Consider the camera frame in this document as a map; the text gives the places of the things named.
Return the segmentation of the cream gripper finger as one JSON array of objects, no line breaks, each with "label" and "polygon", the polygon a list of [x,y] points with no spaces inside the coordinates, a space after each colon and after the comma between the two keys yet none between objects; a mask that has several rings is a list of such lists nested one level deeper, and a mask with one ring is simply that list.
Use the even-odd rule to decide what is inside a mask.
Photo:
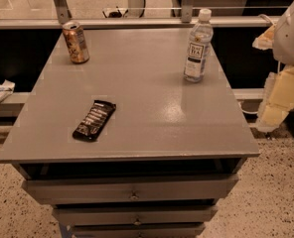
[{"label": "cream gripper finger", "polygon": [[270,72],[266,78],[263,100],[257,111],[257,130],[263,133],[274,131],[292,109],[294,109],[294,65],[285,65],[280,72]]},{"label": "cream gripper finger", "polygon": [[259,50],[269,50],[273,48],[275,26],[270,26],[264,33],[257,37],[252,46]]}]

